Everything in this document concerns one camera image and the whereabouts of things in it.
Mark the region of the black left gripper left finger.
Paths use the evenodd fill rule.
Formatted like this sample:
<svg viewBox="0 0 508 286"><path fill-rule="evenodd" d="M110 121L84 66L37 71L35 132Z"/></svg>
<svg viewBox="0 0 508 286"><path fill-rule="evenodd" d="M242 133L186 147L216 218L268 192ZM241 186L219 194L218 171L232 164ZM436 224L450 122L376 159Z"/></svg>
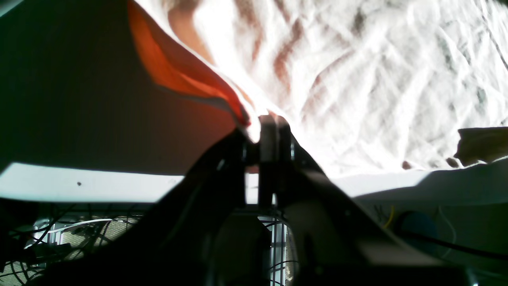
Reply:
<svg viewBox="0 0 508 286"><path fill-rule="evenodd" d="M233 131L118 239L47 268L42 286L222 286L212 261L225 219L245 204L246 138Z"/></svg>

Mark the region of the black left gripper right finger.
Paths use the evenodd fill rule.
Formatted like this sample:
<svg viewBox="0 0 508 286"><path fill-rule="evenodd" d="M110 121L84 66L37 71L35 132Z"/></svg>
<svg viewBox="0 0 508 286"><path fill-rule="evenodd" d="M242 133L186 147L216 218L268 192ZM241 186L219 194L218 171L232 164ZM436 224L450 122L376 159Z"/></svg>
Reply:
<svg viewBox="0 0 508 286"><path fill-rule="evenodd" d="M443 286L445 266L383 230L294 143L283 118L261 116L260 205L277 199L291 228L296 286Z"/></svg>

